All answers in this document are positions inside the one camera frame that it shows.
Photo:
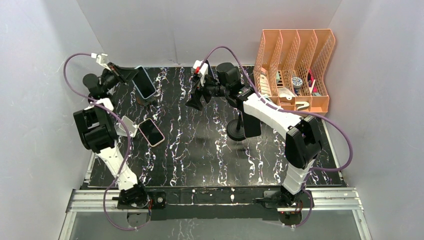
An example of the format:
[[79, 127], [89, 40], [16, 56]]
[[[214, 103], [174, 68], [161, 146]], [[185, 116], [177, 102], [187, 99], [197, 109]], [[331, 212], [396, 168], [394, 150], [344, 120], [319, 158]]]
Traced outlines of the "blue case phone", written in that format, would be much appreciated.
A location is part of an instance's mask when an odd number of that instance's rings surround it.
[[138, 73], [134, 76], [132, 82], [141, 98], [147, 100], [155, 95], [157, 89], [143, 66], [139, 65], [134, 69], [138, 70]]

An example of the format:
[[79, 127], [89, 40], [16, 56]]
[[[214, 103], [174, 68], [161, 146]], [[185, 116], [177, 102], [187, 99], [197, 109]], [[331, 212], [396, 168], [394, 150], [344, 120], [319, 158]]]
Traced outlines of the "black round base phone stand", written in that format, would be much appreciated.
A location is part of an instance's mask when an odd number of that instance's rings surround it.
[[231, 140], [236, 142], [241, 142], [246, 139], [241, 113], [238, 114], [237, 119], [233, 119], [228, 122], [226, 126], [226, 134]]

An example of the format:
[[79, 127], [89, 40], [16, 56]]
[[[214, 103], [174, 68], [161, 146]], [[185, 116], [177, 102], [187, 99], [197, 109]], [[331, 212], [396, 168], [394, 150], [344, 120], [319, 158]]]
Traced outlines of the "silver metal phone stand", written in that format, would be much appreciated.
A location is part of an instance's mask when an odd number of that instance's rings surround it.
[[129, 136], [131, 138], [134, 138], [139, 130], [139, 125], [136, 124], [134, 121], [132, 121], [130, 118], [128, 118], [127, 116], [123, 116], [121, 118], [121, 122], [118, 122], [115, 125], [115, 130], [118, 136], [122, 136], [122, 137], [127, 137], [128, 134], [126, 132], [126, 130], [129, 133]]

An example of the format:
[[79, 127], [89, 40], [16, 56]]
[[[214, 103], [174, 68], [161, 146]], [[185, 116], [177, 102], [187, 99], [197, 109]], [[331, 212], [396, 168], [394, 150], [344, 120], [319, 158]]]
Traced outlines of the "purple back magsafe phone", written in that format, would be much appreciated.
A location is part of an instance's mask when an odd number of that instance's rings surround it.
[[258, 137], [262, 134], [261, 121], [258, 118], [243, 112], [242, 121], [246, 138]]

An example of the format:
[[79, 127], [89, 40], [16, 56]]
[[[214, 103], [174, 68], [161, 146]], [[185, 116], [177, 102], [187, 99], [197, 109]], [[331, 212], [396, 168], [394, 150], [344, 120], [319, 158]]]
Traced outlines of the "pink case phone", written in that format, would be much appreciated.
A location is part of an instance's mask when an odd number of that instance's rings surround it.
[[138, 125], [138, 129], [152, 148], [158, 146], [165, 140], [164, 134], [151, 118], [147, 118]]

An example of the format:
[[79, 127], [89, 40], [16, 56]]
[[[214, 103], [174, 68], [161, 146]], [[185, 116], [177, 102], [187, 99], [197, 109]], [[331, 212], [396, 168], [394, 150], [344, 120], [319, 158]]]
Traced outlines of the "orange desk file organizer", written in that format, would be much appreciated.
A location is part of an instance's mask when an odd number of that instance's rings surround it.
[[[307, 101], [310, 106], [302, 112], [326, 115], [330, 96], [325, 86], [327, 65], [332, 57], [336, 38], [331, 29], [264, 29], [254, 64], [254, 83], [260, 92], [261, 68], [267, 70], [267, 79], [272, 102], [285, 110], [296, 111], [295, 102]], [[315, 78], [313, 93], [308, 86], [308, 72]], [[281, 83], [276, 85], [276, 73]], [[294, 89], [292, 77], [303, 80], [300, 89]], [[296, 97], [292, 100], [280, 98], [278, 87], [286, 87]]]

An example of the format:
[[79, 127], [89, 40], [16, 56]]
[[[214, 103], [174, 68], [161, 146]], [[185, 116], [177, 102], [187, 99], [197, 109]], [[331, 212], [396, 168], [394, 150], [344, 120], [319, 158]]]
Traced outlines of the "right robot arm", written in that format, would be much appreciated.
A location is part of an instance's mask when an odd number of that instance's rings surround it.
[[243, 83], [240, 71], [230, 62], [216, 67], [216, 77], [207, 60], [196, 60], [191, 71], [193, 85], [185, 104], [187, 107], [201, 111], [202, 99], [209, 103], [211, 98], [220, 97], [239, 110], [238, 118], [230, 121], [226, 127], [230, 139], [240, 142], [258, 137], [262, 133], [262, 124], [273, 128], [284, 138], [284, 155], [288, 161], [286, 177], [280, 192], [264, 196], [262, 202], [295, 207], [302, 199], [310, 170], [322, 150], [317, 118], [285, 112], [280, 106], [256, 93], [251, 84]]

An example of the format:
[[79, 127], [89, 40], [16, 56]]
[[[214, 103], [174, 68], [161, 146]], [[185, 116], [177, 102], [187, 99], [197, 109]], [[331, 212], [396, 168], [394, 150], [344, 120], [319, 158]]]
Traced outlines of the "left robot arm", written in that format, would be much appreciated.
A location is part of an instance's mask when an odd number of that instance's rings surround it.
[[146, 207], [150, 198], [119, 150], [109, 90], [119, 83], [129, 83], [142, 71], [142, 66], [120, 67], [110, 62], [100, 76], [86, 74], [82, 83], [89, 90], [90, 106], [73, 113], [83, 146], [102, 159], [114, 177], [112, 185], [120, 191], [118, 202], [135, 208]]

